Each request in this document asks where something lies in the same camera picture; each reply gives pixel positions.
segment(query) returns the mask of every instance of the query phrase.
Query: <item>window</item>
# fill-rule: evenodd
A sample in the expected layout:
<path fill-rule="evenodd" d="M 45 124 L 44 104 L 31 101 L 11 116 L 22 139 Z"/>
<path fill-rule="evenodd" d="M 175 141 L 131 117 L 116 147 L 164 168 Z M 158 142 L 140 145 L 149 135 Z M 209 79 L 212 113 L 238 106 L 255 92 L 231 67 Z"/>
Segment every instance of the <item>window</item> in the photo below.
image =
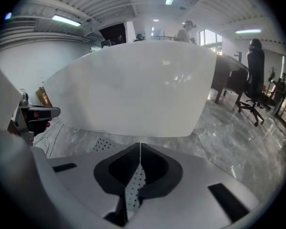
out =
<path fill-rule="evenodd" d="M 200 32 L 200 46 L 204 45 L 204 31 Z"/>
<path fill-rule="evenodd" d="M 213 31 L 205 30 L 205 45 L 215 43 L 216 42 L 216 35 Z"/>
<path fill-rule="evenodd" d="M 223 37 L 215 32 L 207 29 L 199 32 L 199 42 L 200 46 L 207 47 L 219 55 L 223 54 Z"/>
<path fill-rule="evenodd" d="M 223 37 L 217 34 L 217 42 L 222 42 L 223 41 Z"/>
<path fill-rule="evenodd" d="M 212 43 L 218 43 L 223 41 L 223 37 L 216 34 L 213 31 L 209 31 L 207 29 L 201 31 L 199 33 L 200 37 L 200 46 L 212 44 Z"/>

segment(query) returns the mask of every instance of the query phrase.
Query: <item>white wall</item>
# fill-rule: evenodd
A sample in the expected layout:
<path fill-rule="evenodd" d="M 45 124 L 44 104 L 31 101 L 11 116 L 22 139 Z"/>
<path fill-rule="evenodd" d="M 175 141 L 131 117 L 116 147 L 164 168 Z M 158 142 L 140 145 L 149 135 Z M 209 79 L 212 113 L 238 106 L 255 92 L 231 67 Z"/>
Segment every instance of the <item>white wall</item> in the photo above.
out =
<path fill-rule="evenodd" d="M 136 34 L 134 32 L 133 22 L 128 21 L 124 23 L 126 42 L 133 42 L 136 39 Z"/>
<path fill-rule="evenodd" d="M 268 78 L 272 72 L 272 67 L 274 67 L 276 73 L 275 80 L 277 81 L 278 78 L 281 76 L 283 55 L 269 50 L 264 50 L 264 53 L 265 53 L 264 85 L 268 87 L 269 85 Z"/>
<path fill-rule="evenodd" d="M 250 41 L 230 41 L 223 37 L 223 54 L 229 55 L 238 60 L 238 57 L 234 56 L 237 52 L 242 52 L 242 64 L 248 66 L 247 52 L 249 49 Z"/>
<path fill-rule="evenodd" d="M 163 28 L 161 29 L 159 36 L 164 36 L 164 29 Z"/>
<path fill-rule="evenodd" d="M 89 53 L 91 45 L 66 42 L 35 42 L 0 51 L 0 68 L 16 88 L 28 92 L 39 104 L 36 91 L 62 67 Z"/>
<path fill-rule="evenodd" d="M 102 42 L 94 42 L 90 45 L 90 47 L 102 49 Z"/>

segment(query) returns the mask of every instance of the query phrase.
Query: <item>dark wooden desk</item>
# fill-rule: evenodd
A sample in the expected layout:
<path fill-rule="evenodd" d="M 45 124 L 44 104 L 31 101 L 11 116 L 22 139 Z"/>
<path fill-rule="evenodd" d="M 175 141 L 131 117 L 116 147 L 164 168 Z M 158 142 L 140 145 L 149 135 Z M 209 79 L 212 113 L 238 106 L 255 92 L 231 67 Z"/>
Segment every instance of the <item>dark wooden desk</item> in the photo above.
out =
<path fill-rule="evenodd" d="M 227 55 L 218 55 L 211 86 L 211 88 L 218 91 L 215 103 L 218 103 L 221 93 L 225 89 L 224 96 L 227 90 L 238 94 L 237 104 L 245 90 L 248 72 L 248 67 L 236 59 Z"/>

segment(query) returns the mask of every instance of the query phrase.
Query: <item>marble floor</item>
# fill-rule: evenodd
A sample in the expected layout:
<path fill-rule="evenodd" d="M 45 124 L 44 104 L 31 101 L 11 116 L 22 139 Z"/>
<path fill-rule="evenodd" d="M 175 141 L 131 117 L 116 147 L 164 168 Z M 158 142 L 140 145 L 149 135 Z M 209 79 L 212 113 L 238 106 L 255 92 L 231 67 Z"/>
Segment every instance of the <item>marble floor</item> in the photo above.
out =
<path fill-rule="evenodd" d="M 120 136 L 65 126 L 59 118 L 34 139 L 48 158 L 91 152 L 98 138 L 119 144 L 154 144 L 208 160 L 245 184 L 259 199 L 265 200 L 281 184 L 286 174 L 286 130 L 264 109 L 263 125 L 254 127 L 250 111 L 238 113 L 236 95 L 228 92 L 214 103 L 217 92 L 211 90 L 203 113 L 187 137 L 155 138 Z"/>

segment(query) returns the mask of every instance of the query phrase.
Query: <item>black rectangle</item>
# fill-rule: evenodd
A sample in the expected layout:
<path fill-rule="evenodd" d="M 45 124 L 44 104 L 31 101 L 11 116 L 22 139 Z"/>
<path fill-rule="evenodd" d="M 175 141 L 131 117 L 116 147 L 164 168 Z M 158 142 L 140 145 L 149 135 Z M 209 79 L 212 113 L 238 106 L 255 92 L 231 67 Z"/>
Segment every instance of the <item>black rectangle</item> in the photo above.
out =
<path fill-rule="evenodd" d="M 64 164 L 64 165 L 60 165 L 60 166 L 53 166 L 53 170 L 55 173 L 57 172 L 61 172 L 61 171 L 64 171 L 64 170 L 69 170 L 69 169 L 72 169 L 72 168 L 75 168 L 77 167 L 76 164 L 74 163 L 67 163 L 67 164 Z"/>
<path fill-rule="evenodd" d="M 232 223 L 249 213 L 249 210 L 223 184 L 218 183 L 208 188 Z"/>

